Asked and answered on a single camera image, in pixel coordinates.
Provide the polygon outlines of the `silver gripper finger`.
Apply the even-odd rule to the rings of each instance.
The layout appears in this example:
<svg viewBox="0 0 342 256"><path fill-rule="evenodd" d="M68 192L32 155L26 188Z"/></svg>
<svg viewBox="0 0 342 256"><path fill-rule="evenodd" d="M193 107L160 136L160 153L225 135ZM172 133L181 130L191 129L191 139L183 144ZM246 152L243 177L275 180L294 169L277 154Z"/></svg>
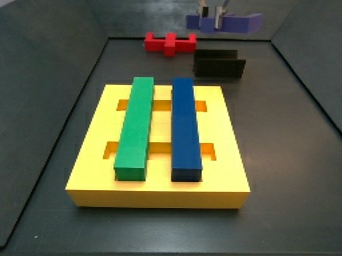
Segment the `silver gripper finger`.
<svg viewBox="0 0 342 256"><path fill-rule="evenodd" d="M222 24L222 18L227 13L227 5L230 3L230 0L225 0L223 4L221 6L215 7L215 29L221 29Z"/></svg>

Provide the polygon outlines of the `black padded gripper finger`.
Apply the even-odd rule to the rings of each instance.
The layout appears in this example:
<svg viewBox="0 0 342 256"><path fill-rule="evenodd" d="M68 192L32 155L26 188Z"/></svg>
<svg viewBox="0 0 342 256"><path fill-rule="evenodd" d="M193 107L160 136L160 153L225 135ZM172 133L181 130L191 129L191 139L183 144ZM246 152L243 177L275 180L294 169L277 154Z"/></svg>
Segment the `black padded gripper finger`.
<svg viewBox="0 0 342 256"><path fill-rule="evenodd" d="M199 15L199 27L201 27L201 22L202 19L209 16L209 6L206 3L206 0L198 0L198 15Z"/></svg>

